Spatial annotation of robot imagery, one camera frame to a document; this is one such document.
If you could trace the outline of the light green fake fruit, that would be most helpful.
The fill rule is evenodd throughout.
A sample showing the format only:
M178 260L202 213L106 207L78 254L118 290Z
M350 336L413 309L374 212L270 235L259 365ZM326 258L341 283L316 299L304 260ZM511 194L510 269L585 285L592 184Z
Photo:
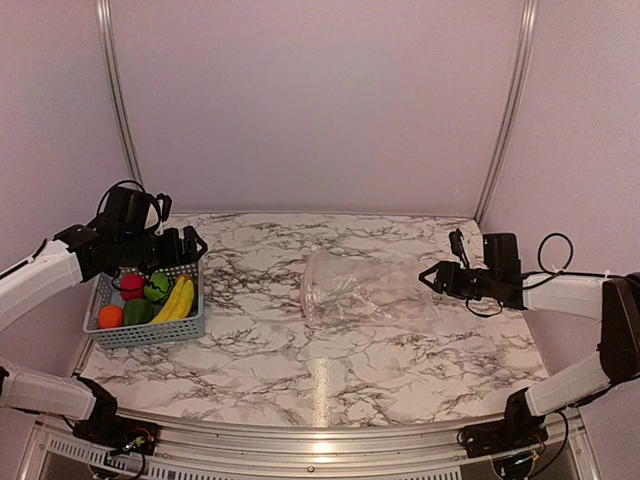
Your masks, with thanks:
M173 289L173 279L164 271L151 274L143 288L144 297L155 304L165 302Z

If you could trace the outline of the yellow fake banana bunch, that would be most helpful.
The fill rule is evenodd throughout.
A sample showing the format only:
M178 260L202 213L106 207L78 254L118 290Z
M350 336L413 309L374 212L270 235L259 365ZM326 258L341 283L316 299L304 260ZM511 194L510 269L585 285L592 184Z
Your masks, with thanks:
M195 283L190 275L180 275L172 289L167 302L159 313L151 320L159 324L174 320L182 320L191 311L195 298Z

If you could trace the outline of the pink red fake fruit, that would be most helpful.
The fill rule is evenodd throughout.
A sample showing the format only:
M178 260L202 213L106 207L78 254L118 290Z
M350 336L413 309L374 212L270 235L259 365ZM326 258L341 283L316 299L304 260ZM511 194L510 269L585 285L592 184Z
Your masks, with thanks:
M145 278L139 274L126 274L119 286L121 298L127 302L144 297Z

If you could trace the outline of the dark green fake vegetable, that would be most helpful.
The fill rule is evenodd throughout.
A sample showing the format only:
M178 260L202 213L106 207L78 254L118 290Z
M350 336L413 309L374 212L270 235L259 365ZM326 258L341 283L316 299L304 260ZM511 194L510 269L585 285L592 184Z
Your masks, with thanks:
M136 326L149 323L154 318L154 306L146 298L132 299L124 304L123 325Z

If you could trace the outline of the clear zip top bag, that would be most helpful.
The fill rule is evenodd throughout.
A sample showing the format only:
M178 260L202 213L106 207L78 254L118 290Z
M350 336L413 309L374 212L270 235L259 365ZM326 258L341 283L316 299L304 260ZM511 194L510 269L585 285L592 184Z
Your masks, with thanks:
M312 251L300 284L305 325L317 329L399 327L425 332L439 321L421 266L391 257L356 258Z

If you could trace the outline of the fake orange fruit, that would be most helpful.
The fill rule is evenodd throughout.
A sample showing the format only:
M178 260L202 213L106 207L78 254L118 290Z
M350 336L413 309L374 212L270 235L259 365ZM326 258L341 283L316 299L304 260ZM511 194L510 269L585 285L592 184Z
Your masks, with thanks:
M99 327L103 330L120 328L124 324L124 311L117 305L105 306L98 316Z

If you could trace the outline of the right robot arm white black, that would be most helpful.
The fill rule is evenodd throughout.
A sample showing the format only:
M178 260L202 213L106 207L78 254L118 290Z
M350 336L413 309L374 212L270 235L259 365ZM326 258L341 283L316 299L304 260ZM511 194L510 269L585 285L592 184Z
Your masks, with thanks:
M568 263L523 271L513 233L484 235L481 267L471 265L463 235L449 235L454 255L423 270L419 281L433 292L470 305L490 299L500 309L548 314L592 323L599 330L588 356L549 378L512 394L495 438L515 448L534 431L534 421L568 406L592 401L639 377L639 276L576 272Z

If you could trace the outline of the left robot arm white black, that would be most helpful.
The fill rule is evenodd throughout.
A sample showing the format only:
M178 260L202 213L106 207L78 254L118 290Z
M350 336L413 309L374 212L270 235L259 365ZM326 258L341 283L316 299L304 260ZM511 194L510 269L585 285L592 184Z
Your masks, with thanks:
M1 327L56 294L87 283L101 274L115 276L124 268L141 273L197 263L208 245L192 227L165 228L172 199L152 195L133 180L110 187L96 216L42 242L27 258L1 274ZM126 423L78 379L46 374L1 362L1 404L4 407L86 420L89 431L106 445L125 438Z

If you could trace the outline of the light blue plastic basket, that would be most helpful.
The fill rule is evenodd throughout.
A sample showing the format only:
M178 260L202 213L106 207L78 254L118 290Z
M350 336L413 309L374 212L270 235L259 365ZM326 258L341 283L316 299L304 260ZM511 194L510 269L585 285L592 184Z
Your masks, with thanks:
M172 279L176 279L180 274L189 274L194 281L195 298L192 309L185 319L102 329L99 326L100 311L109 305L123 307L125 302L120 292L112 285L113 278L107 274L100 274L93 280L84 317L84 333L102 349L118 349L202 337L205 334L204 296L201 292L203 261L164 268L163 271Z

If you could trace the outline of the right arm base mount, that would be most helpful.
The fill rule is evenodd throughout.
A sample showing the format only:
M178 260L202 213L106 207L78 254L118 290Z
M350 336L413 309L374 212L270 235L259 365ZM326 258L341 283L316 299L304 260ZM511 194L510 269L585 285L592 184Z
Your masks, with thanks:
M511 394L500 420L467 425L456 441L468 458L494 455L542 444L549 438L545 416L534 416L527 404L525 389Z

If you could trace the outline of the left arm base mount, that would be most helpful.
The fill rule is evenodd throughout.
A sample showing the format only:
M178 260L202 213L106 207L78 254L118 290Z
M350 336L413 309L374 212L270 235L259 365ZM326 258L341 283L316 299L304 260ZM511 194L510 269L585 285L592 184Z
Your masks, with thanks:
M74 422L72 433L75 437L110 447L119 453L125 453L126 445L142 438L144 442L131 447L131 450L144 455L154 453L159 432L156 423L120 416L116 398L101 385L83 377L76 377L76 380L89 388L96 401L87 420Z

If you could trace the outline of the front aluminium rail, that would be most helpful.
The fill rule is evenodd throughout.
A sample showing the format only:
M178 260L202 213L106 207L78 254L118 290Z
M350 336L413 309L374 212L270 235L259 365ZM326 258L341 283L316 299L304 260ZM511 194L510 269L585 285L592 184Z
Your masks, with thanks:
M157 424L153 454L107 457L40 416L20 479L494 479L503 453L471 459L460 445L468 420L389 427L303 428L188 420L123 410Z

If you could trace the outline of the left aluminium frame post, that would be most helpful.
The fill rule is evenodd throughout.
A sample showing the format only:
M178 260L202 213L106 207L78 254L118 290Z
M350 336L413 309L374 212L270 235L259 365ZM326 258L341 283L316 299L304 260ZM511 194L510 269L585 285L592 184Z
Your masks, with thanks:
M111 2L108 0L96 0L94 4L107 85L113 105L116 129L124 152L125 164L129 177L144 185L120 75Z

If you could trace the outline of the aluminium frame post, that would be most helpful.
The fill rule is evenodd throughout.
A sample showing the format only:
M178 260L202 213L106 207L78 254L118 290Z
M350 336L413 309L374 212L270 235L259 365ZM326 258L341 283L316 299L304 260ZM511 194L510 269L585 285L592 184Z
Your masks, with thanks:
M116 129L124 152L125 164L129 177L144 185L120 75L111 2L108 0L96 0L94 4L107 85L113 105Z
M522 15L506 103L474 213L474 220L479 226L483 225L488 217L499 184L500 175L504 168L518 110L526 88L534 46L538 10L538 0L526 0L522 2Z

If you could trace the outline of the right aluminium frame post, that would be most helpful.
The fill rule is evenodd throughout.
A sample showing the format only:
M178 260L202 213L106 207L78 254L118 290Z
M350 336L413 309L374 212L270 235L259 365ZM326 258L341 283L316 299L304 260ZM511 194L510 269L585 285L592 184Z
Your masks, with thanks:
M474 213L474 220L479 226L483 225L488 217L499 184L500 175L504 168L518 110L526 88L534 46L538 10L538 0L526 0L522 2L522 15L506 103Z

